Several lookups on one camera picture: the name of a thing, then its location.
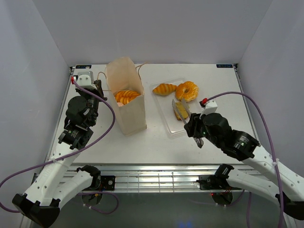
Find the croissant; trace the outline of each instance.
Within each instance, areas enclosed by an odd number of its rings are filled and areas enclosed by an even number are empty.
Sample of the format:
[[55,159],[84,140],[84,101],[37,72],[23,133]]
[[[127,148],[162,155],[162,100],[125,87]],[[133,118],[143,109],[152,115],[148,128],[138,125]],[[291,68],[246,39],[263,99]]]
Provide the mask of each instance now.
[[127,103],[129,103],[139,95],[140,94],[138,92],[132,90],[119,91],[115,95],[115,100],[116,102],[120,102],[126,105]]
[[176,90],[176,85],[173,84],[165,84],[162,83],[160,84],[158,87],[156,87],[155,89],[153,89],[153,92],[157,95],[161,95],[161,96],[167,96],[170,93],[174,92]]

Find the tray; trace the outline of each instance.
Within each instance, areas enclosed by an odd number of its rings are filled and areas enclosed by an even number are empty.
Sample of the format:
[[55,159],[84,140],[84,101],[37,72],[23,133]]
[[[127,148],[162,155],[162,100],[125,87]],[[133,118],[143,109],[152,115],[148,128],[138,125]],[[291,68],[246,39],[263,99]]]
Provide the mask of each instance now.
[[[185,79],[184,77],[181,77],[181,78],[171,79],[171,80],[167,80],[167,81],[163,81],[163,82],[158,82],[158,83],[150,85],[150,91],[151,91],[151,93],[153,93],[152,90],[161,83],[174,84],[174,85],[178,86],[179,84],[184,83],[186,81],[187,81],[187,79]],[[169,138],[176,138],[176,137],[185,135],[186,131],[184,129],[184,124],[182,121],[179,121],[176,119],[176,117],[174,115],[174,110],[171,105],[172,99],[174,99],[176,102],[179,101],[178,99],[176,99],[175,93],[171,93],[168,96],[159,96],[156,94],[153,94],[152,96],[156,102],[157,109],[162,117],[163,124],[164,124],[165,128],[167,129]],[[193,101],[188,102],[188,105],[189,105],[190,111],[192,113],[201,112],[201,107],[200,107],[200,104],[197,99],[194,99]]]

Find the tabletop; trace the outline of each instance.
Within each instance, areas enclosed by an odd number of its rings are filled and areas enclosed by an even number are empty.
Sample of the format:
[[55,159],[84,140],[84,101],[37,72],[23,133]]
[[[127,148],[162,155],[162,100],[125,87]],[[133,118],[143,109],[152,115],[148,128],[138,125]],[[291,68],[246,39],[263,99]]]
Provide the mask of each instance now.
[[[92,65],[90,70],[94,79],[100,71],[105,71],[106,65]],[[118,123],[101,141],[82,152],[74,161],[77,164],[240,164],[237,160],[228,157],[213,144],[204,140],[200,149],[193,139],[183,135],[170,138],[167,134],[161,114],[156,106],[152,84],[176,78],[185,78],[197,84],[200,88],[198,100],[226,91],[240,92],[240,86],[233,68],[217,68],[214,64],[146,64],[141,67],[140,75],[144,87],[144,100],[147,129],[131,136],[124,136]],[[103,90],[107,90],[103,75]],[[65,112],[68,101],[79,95],[75,87],[68,86],[64,107],[60,114],[60,121],[56,131],[54,145],[63,131]],[[228,119],[232,129],[244,131],[254,136],[252,124],[248,116],[245,102],[240,95],[226,95],[216,98],[217,112]],[[103,134],[112,122],[112,114],[105,104],[100,103],[96,125],[92,127],[94,134],[90,142]]]

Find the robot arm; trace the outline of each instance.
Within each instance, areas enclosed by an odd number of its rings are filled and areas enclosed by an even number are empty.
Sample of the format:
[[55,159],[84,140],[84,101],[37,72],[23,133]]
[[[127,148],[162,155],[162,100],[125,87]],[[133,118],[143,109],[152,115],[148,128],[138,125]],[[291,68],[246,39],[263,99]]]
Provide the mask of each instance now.
[[[77,84],[106,100],[101,81],[94,81],[92,72],[80,72],[72,77]],[[68,103],[65,126],[50,160],[34,183],[24,192],[16,194],[13,204],[25,216],[42,227],[51,226],[60,209],[80,191],[96,189],[100,184],[100,171],[93,166],[77,169],[77,175],[59,186],[64,174],[79,153],[68,156],[84,148],[90,140],[98,116],[99,99],[79,89],[80,96],[73,97]]]
[[[208,101],[201,105],[207,107]],[[284,212],[293,218],[304,220],[304,178],[297,175],[279,161],[273,163],[271,155],[260,143],[246,132],[232,130],[226,118],[218,113],[192,113],[184,128],[189,137],[206,138],[220,148],[229,157],[247,164],[271,182],[257,179],[237,170],[226,173],[227,184],[231,187],[241,187],[274,201],[284,204]],[[279,200],[279,191],[275,165],[278,166],[283,185],[283,199]]]

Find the paper bag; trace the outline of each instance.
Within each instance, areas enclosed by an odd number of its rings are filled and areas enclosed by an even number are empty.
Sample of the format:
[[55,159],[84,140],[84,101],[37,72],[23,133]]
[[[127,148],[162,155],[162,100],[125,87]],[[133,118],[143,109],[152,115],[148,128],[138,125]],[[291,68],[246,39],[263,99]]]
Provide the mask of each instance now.
[[[139,73],[129,57],[122,57],[106,65],[106,82],[109,100],[122,132],[129,136],[147,128],[144,108],[144,90]],[[140,94],[131,102],[119,107],[114,95],[121,90],[134,90]]]

